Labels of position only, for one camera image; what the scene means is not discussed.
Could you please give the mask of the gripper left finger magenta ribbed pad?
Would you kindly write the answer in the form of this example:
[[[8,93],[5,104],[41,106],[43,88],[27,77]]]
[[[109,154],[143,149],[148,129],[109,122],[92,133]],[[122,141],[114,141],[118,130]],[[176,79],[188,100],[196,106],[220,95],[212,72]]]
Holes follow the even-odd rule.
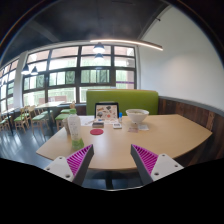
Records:
[[[57,157],[44,170],[81,186],[93,155],[93,145],[88,145],[68,157]]]

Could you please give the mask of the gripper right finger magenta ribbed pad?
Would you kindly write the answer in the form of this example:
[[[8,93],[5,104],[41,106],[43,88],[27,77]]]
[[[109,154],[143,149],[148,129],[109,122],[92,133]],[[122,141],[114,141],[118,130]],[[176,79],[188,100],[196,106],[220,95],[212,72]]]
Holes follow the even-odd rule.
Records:
[[[183,169],[182,165],[167,154],[157,155],[134,144],[131,145],[130,153],[135,161],[141,181],[144,185]]]

